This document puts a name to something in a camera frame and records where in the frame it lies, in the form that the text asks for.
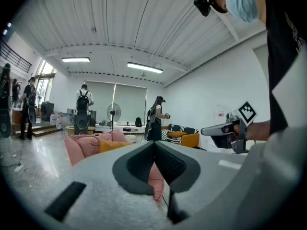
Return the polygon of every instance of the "yellow cushion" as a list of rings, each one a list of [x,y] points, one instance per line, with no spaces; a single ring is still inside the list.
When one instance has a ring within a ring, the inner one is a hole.
[[[182,131],[176,131],[176,132],[168,133],[167,135],[172,137],[172,138],[178,138],[178,137],[187,135],[187,133],[186,132],[182,132]]]
[[[109,141],[99,139],[99,153],[105,151],[111,151],[117,148],[122,148],[124,146],[132,145],[130,142],[119,142],[119,141]]]

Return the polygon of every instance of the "ceiling light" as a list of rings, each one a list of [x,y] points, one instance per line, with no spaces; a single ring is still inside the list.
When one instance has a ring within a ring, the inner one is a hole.
[[[153,71],[153,72],[156,72],[156,73],[162,73],[163,72],[163,70],[159,69],[159,68],[149,67],[149,66],[145,66],[145,65],[140,65],[140,64],[132,63],[132,62],[128,62],[127,66],[131,67],[131,68],[145,70],[145,71]]]
[[[64,62],[90,62],[91,60],[89,57],[69,57],[69,58],[62,58]]]

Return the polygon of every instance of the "person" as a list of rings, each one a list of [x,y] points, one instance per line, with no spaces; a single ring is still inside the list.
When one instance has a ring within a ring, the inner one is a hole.
[[[36,89],[34,87],[34,84],[35,84],[35,78],[31,77],[29,80],[29,84],[24,89],[24,94],[18,100],[18,102],[24,101],[22,116],[21,116],[21,123],[20,123],[20,139],[21,140],[24,140],[24,125],[25,125],[25,120],[28,118],[28,110],[29,110],[29,105],[27,105],[26,103],[26,98],[28,98],[32,94],[36,96]],[[28,125],[27,138],[29,140],[32,140],[32,123],[29,121],[29,118],[28,118],[28,122],[29,122],[29,125]]]
[[[154,123],[149,133],[147,140],[161,140],[162,129],[161,129],[161,118],[169,119],[168,116],[162,114],[162,102],[165,102],[162,96],[157,96],[151,109],[154,111]]]
[[[81,96],[80,95],[80,91],[82,93],[82,95],[85,95],[87,96],[88,100],[89,100],[89,105],[88,106],[91,106],[91,105],[94,105],[94,98],[93,98],[93,94],[91,92],[88,91],[87,89],[87,85],[86,84],[83,84],[81,86],[81,90],[78,90],[76,91],[76,100],[78,100],[78,98]],[[76,121],[76,115],[77,115],[77,105],[76,105],[76,110],[75,110],[75,121],[74,121],[74,134],[75,135],[78,135],[79,134],[79,127],[77,126],[77,121]],[[85,134],[87,135],[88,134],[88,127],[84,128],[82,130],[82,134]]]
[[[17,83],[17,79],[13,80],[13,87],[12,87],[12,106],[16,108],[17,101],[18,101],[18,95],[20,92],[20,85]]]
[[[307,24],[299,12],[305,0],[209,0],[219,13],[230,12],[245,22],[259,20],[266,25],[269,50],[269,93],[271,119],[252,123],[247,140],[264,140],[288,124],[272,90],[290,69],[293,61],[306,43]]]

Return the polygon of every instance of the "staircase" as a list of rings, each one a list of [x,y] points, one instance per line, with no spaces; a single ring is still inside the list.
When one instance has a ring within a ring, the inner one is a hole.
[[[15,136],[19,137],[20,136],[20,124],[13,125],[15,129],[19,129],[15,131]],[[55,132],[59,132],[62,129],[56,128],[55,125],[36,125],[32,127],[32,135],[35,137],[40,137],[44,135],[49,135]]]

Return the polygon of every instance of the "blue face mask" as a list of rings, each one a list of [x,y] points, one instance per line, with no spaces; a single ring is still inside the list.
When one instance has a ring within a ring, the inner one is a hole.
[[[245,22],[258,19],[256,0],[226,0],[226,7],[234,17]]]

